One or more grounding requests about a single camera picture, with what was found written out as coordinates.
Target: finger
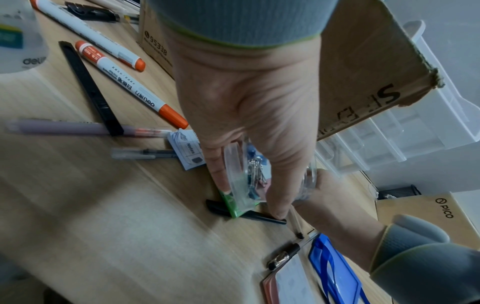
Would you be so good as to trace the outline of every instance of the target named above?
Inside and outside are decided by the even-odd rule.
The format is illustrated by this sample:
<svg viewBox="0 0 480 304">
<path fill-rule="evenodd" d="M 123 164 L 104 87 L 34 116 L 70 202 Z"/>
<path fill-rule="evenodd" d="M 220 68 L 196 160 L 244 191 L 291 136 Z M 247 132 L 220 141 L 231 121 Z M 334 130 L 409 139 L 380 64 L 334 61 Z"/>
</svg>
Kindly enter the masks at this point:
<svg viewBox="0 0 480 304">
<path fill-rule="evenodd" d="M 283 219 L 286 217 L 291 203 L 300 190 L 300 185 L 308 166 L 307 162 L 299 160 L 285 169 L 283 165 L 272 164 L 271 186 L 266 194 L 268 209 L 272 216 Z"/>
<path fill-rule="evenodd" d="M 224 158 L 222 156 L 221 148 L 207 148 L 203 147 L 203 156 L 210 175 L 215 182 L 217 188 L 222 192 L 229 192 L 230 185 L 225 171 Z"/>
</svg>

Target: gray sleeve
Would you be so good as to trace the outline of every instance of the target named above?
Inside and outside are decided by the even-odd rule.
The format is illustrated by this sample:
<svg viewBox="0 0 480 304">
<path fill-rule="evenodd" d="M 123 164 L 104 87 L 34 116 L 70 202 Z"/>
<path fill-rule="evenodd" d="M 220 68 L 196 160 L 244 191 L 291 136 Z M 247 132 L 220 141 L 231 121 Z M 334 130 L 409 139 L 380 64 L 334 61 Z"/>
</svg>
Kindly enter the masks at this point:
<svg viewBox="0 0 480 304">
<path fill-rule="evenodd" d="M 318 35 L 338 0 L 148 0 L 174 28 L 238 47 L 271 47 Z"/>
<path fill-rule="evenodd" d="M 468 304 L 480 300 L 480 252 L 391 225 L 371 278 L 399 304 Z"/>
</svg>

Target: purple pen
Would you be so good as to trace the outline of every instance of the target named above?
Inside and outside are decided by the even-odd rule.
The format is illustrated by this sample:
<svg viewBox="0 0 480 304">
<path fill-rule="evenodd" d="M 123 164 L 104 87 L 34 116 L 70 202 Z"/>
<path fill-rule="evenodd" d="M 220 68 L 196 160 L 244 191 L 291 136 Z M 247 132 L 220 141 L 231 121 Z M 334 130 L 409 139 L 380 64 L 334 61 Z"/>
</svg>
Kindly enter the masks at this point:
<svg viewBox="0 0 480 304">
<path fill-rule="evenodd" d="M 6 129 L 13 133 L 42 135 L 110 135 L 105 125 L 95 122 L 68 122 L 48 119 L 13 119 L 8 121 Z M 164 137 L 169 130 L 155 128 L 136 128 L 122 125 L 124 136 Z"/>
</svg>

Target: hand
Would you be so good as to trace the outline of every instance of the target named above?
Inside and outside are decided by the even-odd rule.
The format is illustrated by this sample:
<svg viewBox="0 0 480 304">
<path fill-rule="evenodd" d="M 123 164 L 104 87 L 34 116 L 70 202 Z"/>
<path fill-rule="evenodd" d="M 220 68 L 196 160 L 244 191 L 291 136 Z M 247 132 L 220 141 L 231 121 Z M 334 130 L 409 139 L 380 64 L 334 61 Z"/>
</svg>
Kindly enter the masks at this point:
<svg viewBox="0 0 480 304">
<path fill-rule="evenodd" d="M 222 148 L 247 133 L 270 160 L 270 212 L 284 218 L 313 157 L 320 37 L 267 50 L 209 44 L 164 27 L 178 99 L 217 187 L 230 186 Z"/>
<path fill-rule="evenodd" d="M 357 204 L 354 193 L 341 179 L 318 170 L 310 199 L 293 205 L 305 221 L 330 238 L 340 253 L 369 271 L 386 227 Z"/>
</svg>

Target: white wall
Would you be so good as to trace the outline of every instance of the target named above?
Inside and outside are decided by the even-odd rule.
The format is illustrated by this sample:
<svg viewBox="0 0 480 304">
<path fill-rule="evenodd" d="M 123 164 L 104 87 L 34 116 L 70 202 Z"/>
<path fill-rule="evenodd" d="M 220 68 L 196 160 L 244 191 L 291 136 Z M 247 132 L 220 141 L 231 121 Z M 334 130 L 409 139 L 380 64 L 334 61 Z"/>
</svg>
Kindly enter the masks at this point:
<svg viewBox="0 0 480 304">
<path fill-rule="evenodd" d="M 385 0 L 403 25 L 424 20 L 423 38 L 460 94 L 480 106 L 480 1 Z M 480 142 L 366 172 L 380 190 L 416 185 L 424 194 L 480 189 Z"/>
<path fill-rule="evenodd" d="M 452 194 L 477 231 L 480 231 L 480 189 Z"/>
</svg>

